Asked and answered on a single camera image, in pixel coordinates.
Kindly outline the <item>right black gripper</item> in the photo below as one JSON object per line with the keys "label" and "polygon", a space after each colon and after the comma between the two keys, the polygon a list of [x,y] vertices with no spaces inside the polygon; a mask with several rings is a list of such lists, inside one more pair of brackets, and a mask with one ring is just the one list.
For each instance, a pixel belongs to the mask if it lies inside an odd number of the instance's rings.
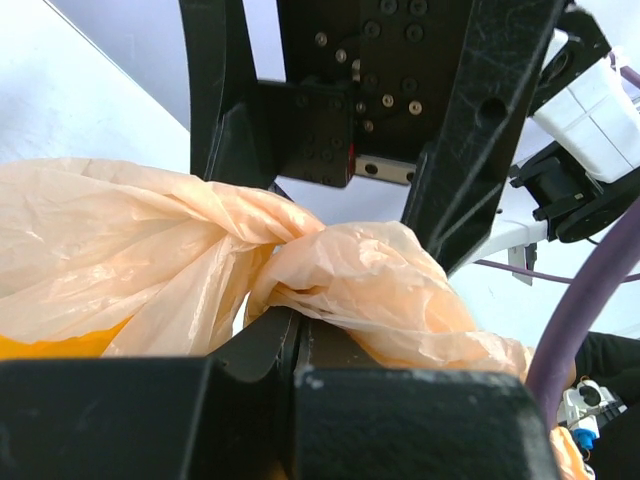
{"label": "right black gripper", "polygon": [[284,78],[259,85],[243,3],[179,5],[191,174],[407,185],[441,129],[402,222],[448,274],[488,238],[564,2],[279,1]]}

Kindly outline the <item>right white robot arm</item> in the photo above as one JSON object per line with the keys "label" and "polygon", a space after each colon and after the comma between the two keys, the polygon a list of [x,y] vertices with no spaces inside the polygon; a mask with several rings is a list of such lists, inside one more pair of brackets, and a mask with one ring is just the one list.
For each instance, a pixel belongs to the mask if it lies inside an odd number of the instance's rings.
{"label": "right white robot arm", "polygon": [[573,1],[281,1],[285,77],[257,77],[239,1],[180,5],[191,172],[265,188],[406,185],[447,271],[586,240],[639,195],[628,70]]}

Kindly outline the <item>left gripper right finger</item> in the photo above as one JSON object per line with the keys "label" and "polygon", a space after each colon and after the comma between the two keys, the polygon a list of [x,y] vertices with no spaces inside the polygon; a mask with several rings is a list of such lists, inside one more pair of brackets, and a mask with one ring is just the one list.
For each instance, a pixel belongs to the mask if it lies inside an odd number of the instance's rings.
{"label": "left gripper right finger", "polygon": [[305,320],[294,373],[297,479],[557,479],[547,431],[515,377],[390,369]]}

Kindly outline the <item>orange plastic bag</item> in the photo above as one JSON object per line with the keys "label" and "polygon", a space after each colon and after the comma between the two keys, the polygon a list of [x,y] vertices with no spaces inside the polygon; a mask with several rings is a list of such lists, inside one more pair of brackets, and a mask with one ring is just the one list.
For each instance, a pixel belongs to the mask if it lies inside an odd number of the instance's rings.
{"label": "orange plastic bag", "polygon": [[[2,166],[1,365],[206,356],[273,308],[300,318],[283,479],[297,479],[293,387],[305,320],[346,332],[390,369],[501,373],[524,386],[532,357],[475,327],[399,223],[325,226],[264,190],[121,161]],[[570,433],[543,425],[557,479],[590,478]]]}

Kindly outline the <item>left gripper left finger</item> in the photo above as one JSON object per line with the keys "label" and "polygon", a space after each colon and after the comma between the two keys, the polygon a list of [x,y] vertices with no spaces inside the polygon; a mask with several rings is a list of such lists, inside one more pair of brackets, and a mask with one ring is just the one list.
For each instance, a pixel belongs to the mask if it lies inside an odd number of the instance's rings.
{"label": "left gripper left finger", "polygon": [[300,318],[273,308],[206,356],[1,365],[5,479],[283,479]]}

